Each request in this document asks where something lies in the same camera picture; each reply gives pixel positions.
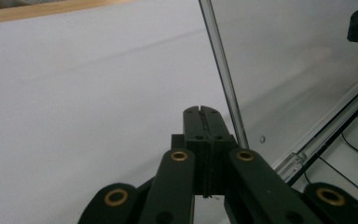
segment glass panel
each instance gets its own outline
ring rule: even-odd
[[[358,43],[347,40],[358,0],[200,2],[239,141],[244,128],[272,167],[358,93]]]

